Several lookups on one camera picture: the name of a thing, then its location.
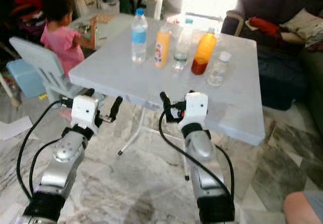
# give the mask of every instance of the person's knee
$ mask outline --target person's knee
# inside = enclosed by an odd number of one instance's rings
[[[294,192],[289,194],[285,201],[284,201],[284,205],[283,205],[283,210],[285,214],[289,214],[291,212],[294,212],[298,209],[298,204],[301,204],[299,202],[300,199],[302,199],[302,195],[304,195],[301,192]]]
[[[321,223],[303,192],[289,194],[283,210],[287,223]]]

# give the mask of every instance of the bottle label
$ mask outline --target bottle label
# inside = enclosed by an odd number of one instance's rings
[[[223,78],[224,76],[224,72],[223,71],[217,71],[217,70],[213,70],[210,74],[210,76],[212,78]]]
[[[156,43],[155,62],[157,64],[162,63],[162,55],[163,55],[163,46],[160,43]]]
[[[131,36],[132,36],[132,43],[143,44],[146,42],[147,31],[145,30],[145,31],[137,32],[132,30]]]

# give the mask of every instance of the pillow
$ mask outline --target pillow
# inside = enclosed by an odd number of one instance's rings
[[[290,32],[294,32],[307,41],[312,36],[314,28],[321,22],[323,22],[322,18],[310,14],[304,8],[291,20],[280,26],[287,28]]]
[[[305,40],[293,32],[281,32],[283,41],[293,44],[305,44]]]

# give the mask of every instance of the chair backrest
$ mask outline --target chair backrest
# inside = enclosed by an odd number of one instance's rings
[[[68,90],[64,71],[55,53],[18,37],[11,37],[9,42],[26,63],[35,67],[45,84]]]

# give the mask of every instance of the red cushion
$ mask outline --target red cushion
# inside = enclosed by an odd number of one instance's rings
[[[279,27],[274,23],[261,18],[252,17],[250,18],[249,23],[251,26],[259,28],[260,31],[266,33],[268,36],[273,36],[279,31]]]

